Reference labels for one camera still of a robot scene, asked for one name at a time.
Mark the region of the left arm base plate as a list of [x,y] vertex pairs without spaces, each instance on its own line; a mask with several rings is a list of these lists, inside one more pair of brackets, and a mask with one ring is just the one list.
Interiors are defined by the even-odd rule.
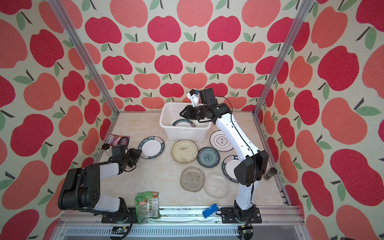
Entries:
[[128,214],[124,216],[117,216],[116,214],[110,213],[102,217],[101,223],[103,224],[137,224],[138,218],[136,209],[134,207],[127,208]]

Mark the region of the white plate cloud emblem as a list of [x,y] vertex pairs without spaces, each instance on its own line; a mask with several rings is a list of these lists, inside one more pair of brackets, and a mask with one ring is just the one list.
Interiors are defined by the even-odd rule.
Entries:
[[230,141],[222,131],[215,131],[210,136],[211,146],[220,152],[229,152],[233,149]]

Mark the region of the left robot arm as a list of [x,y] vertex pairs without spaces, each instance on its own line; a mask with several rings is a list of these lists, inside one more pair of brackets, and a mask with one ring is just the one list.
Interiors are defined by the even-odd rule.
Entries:
[[123,145],[113,147],[112,151],[106,162],[68,171],[58,198],[59,209],[118,217],[129,214],[123,198],[102,194],[101,180],[120,175],[127,167],[135,169],[142,151]]

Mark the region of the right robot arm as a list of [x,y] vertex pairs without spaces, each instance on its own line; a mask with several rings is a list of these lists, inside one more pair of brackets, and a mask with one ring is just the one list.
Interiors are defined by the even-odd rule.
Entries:
[[208,119],[226,135],[240,161],[234,170],[240,184],[235,206],[243,212],[251,209],[254,205],[254,189],[266,173],[269,160],[267,151],[259,150],[249,140],[226,104],[196,107],[188,105],[180,112],[180,116],[189,120]]

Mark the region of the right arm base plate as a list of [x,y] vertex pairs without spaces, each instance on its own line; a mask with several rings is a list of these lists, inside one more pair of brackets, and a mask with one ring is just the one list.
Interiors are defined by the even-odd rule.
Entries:
[[222,218],[223,224],[261,224],[262,217],[259,208],[255,206],[248,210],[241,210],[238,207],[220,208],[216,215]]

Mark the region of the white plate green text rim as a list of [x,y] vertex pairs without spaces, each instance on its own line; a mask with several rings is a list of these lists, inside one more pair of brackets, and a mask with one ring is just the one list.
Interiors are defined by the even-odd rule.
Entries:
[[163,153],[165,142],[160,137],[150,136],[140,142],[138,150],[141,151],[142,158],[152,160]]

